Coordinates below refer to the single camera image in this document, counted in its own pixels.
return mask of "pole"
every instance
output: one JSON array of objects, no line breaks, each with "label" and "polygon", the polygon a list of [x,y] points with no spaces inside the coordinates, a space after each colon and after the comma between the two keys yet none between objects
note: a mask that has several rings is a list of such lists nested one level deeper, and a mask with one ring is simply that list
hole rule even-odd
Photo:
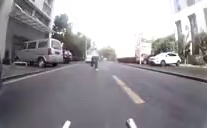
[{"label": "pole", "polygon": [[85,39],[85,43],[84,43],[84,59],[87,58],[87,39]]}]

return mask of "apartment building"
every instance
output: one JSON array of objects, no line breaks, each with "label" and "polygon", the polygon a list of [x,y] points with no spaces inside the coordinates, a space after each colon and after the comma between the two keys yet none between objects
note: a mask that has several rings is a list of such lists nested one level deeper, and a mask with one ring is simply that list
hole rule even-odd
[{"label": "apartment building", "polygon": [[13,61],[28,40],[48,38],[54,0],[0,0],[0,52]]},{"label": "apartment building", "polygon": [[191,53],[199,53],[195,37],[201,32],[207,33],[207,0],[171,0],[171,3],[176,39],[181,40],[184,35],[186,42],[192,41]]}]

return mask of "road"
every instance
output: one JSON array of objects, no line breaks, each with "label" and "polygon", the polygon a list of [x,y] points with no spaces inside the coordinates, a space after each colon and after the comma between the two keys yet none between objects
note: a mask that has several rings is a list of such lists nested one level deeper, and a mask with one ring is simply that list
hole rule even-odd
[{"label": "road", "polygon": [[112,62],[5,83],[0,128],[207,128],[207,84]]}]

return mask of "car wheel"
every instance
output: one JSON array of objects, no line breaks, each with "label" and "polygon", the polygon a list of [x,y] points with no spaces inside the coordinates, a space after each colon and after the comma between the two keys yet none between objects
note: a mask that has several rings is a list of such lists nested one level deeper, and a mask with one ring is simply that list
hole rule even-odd
[{"label": "car wheel", "polygon": [[180,63],[181,62],[178,60],[177,63],[176,63],[176,66],[180,66]]},{"label": "car wheel", "polygon": [[38,66],[40,68],[44,68],[45,67],[45,61],[43,58],[38,59]]},{"label": "car wheel", "polygon": [[162,61],[161,61],[161,66],[164,67],[165,65],[166,65],[166,62],[165,62],[164,60],[162,60]]},{"label": "car wheel", "polygon": [[57,63],[52,64],[53,67],[56,67],[57,65],[58,65]]}]

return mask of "cyclist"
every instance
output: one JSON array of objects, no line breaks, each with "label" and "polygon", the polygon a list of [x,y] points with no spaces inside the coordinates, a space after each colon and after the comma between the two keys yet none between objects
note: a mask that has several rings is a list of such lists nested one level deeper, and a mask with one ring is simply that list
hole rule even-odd
[{"label": "cyclist", "polygon": [[99,53],[97,49],[94,49],[91,53],[91,67],[95,65],[95,70],[98,71],[98,60],[99,60]]}]

